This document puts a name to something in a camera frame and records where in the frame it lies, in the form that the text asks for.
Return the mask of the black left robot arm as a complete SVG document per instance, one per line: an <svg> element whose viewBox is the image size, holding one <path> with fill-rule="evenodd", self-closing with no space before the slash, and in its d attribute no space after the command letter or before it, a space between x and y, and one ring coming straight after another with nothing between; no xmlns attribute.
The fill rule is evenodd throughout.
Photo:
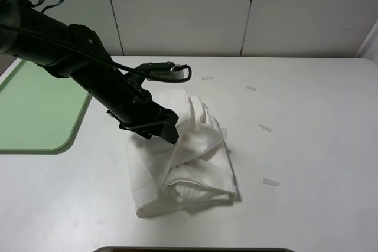
<svg viewBox="0 0 378 252"><path fill-rule="evenodd" d="M65 25L26 0L1 0L1 53L36 63L53 77L72 78L107 108L120 129L171 144L179 138L178 116L142 88L146 76L170 71L174 63L145 63L123 74L94 31Z"/></svg>

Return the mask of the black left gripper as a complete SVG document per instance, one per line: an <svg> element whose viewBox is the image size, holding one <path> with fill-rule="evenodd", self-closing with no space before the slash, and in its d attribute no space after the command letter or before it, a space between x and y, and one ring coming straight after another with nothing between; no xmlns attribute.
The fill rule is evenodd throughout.
<svg viewBox="0 0 378 252"><path fill-rule="evenodd" d="M151 94L141 87L125 87L107 113L120 123L121 129L145 139L157 136L174 145L179 138L176 113L155 103Z"/></svg>

